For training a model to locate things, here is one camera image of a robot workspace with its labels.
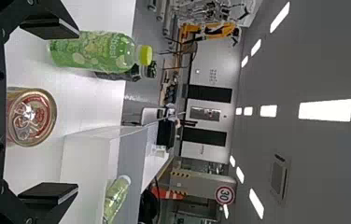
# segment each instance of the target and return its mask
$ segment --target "plastic bottle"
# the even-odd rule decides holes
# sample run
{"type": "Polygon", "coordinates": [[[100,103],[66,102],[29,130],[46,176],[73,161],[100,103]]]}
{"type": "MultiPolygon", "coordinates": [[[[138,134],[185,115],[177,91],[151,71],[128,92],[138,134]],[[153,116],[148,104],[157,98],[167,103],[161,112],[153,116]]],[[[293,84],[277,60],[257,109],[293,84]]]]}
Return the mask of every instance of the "plastic bottle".
{"type": "Polygon", "coordinates": [[[127,175],[121,175],[112,185],[108,183],[105,190],[104,224],[111,224],[113,222],[115,215],[126,200],[131,184],[132,180],[127,175]]]}
{"type": "Polygon", "coordinates": [[[136,45],[127,35],[81,31],[79,39],[52,40],[53,61],[60,67],[85,68],[96,72],[124,73],[135,64],[149,66],[152,47],[136,45]]]}

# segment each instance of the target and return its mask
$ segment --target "metal can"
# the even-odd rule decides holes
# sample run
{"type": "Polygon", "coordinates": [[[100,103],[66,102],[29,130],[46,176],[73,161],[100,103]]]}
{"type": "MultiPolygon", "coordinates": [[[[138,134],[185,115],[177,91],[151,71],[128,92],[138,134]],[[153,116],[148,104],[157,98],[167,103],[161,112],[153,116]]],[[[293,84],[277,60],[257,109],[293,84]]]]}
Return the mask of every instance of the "metal can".
{"type": "Polygon", "coordinates": [[[7,143],[34,147],[53,131],[57,105],[47,91],[7,88],[7,143]]]}

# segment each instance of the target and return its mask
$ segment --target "white table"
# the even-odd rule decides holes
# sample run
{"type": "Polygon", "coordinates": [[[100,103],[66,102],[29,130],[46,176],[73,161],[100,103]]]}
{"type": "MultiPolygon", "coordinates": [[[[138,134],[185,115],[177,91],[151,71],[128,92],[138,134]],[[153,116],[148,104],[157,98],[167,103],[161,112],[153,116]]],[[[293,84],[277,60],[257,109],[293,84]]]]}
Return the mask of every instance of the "white table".
{"type": "Polygon", "coordinates": [[[105,187],[119,175],[128,175],[132,184],[114,223],[137,223],[141,193],[169,159],[156,153],[157,136],[158,123],[67,135],[61,181],[77,183],[79,191],[62,224],[102,224],[105,187]]]}
{"type": "MultiPolygon", "coordinates": [[[[63,0],[80,30],[131,35],[135,0],[63,0]]],[[[8,86],[49,91],[58,121],[43,144],[7,149],[5,180],[20,193],[44,181],[60,181],[64,137],[84,130],[120,125],[124,81],[107,81],[91,72],[55,67],[47,42],[17,29],[6,43],[8,86]]]]}

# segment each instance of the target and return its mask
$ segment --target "wall vent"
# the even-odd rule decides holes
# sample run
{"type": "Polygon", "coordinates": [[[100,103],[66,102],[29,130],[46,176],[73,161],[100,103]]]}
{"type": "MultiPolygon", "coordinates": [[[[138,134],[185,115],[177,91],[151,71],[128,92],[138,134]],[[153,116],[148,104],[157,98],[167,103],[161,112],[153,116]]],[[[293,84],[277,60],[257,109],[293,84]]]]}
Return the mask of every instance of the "wall vent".
{"type": "Polygon", "coordinates": [[[272,164],[271,193],[275,199],[283,204],[286,199],[289,179],[289,160],[278,153],[274,153],[272,164]]]}

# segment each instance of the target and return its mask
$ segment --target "can lid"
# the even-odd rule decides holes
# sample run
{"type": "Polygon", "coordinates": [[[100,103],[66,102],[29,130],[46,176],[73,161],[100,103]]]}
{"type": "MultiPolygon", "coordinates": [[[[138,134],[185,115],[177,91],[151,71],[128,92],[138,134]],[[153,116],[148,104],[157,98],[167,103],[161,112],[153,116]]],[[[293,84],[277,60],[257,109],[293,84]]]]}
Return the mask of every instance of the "can lid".
{"type": "Polygon", "coordinates": [[[56,118],[57,106],[50,93],[28,90],[9,106],[7,128],[16,144],[34,147],[48,138],[56,118]]]}

